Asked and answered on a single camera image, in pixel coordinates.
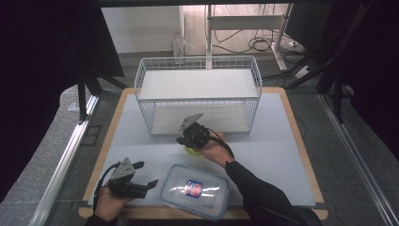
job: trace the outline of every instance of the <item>clear plastic container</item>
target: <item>clear plastic container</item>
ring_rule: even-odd
[[[180,165],[170,168],[160,192],[164,203],[214,221],[223,217],[228,195],[227,179]]]

